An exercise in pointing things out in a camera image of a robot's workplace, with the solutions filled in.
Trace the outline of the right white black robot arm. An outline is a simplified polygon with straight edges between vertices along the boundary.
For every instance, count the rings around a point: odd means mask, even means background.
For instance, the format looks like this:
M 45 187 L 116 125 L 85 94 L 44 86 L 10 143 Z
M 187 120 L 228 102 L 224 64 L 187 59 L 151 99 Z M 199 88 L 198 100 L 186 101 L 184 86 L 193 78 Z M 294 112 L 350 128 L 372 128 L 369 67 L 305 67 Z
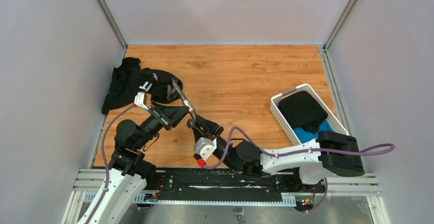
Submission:
M 253 179 L 295 170 L 292 183 L 301 192 L 333 174 L 342 177 L 365 174 L 356 139 L 344 134 L 321 131 L 318 138 L 304 144 L 265 150 L 248 136 L 232 146 L 233 133 L 239 127 L 233 127 L 225 140 L 221 137 L 223 127 L 201 116 L 189 119 L 187 126 L 196 141 L 193 157 L 207 170 L 225 165 Z

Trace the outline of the grey faucet with lever handle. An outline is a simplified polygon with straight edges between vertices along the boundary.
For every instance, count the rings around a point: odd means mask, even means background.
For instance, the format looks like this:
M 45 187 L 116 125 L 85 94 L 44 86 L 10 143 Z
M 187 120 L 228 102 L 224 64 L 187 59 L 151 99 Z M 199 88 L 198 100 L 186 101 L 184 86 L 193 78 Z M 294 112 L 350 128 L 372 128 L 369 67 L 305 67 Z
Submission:
M 167 100 L 169 102 L 173 102 L 179 98 L 185 105 L 188 99 L 178 85 L 178 81 L 179 80 L 177 78 L 172 78 L 171 85 L 168 86 Z

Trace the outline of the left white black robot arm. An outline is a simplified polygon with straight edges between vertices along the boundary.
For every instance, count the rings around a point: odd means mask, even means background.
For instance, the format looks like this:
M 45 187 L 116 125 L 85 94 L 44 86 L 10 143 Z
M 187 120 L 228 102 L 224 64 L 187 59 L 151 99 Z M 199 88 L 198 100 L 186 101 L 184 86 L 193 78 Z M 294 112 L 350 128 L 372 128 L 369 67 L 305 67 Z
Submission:
M 140 125 L 132 120 L 117 125 L 115 150 L 111 159 L 104 159 L 105 177 L 78 223 L 119 223 L 135 197 L 157 183 L 156 166 L 145 161 L 141 149 L 161 129 L 175 128 L 190 110 L 187 106 L 147 106 L 143 102 L 135 102 L 126 110 L 134 107 L 148 112 L 149 117 Z

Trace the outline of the grey tee pipe fitting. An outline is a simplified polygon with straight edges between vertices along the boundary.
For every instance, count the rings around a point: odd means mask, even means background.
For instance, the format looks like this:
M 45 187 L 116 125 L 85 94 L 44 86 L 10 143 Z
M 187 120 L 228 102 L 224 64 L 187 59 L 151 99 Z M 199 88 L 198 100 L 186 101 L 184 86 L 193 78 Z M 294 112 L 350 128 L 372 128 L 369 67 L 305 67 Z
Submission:
M 191 115 L 191 117 L 196 120 L 197 119 L 197 113 L 195 108 L 193 107 L 193 105 L 191 104 L 191 102 L 189 100 L 186 100 L 183 102 L 185 106 L 188 107 L 188 112 Z

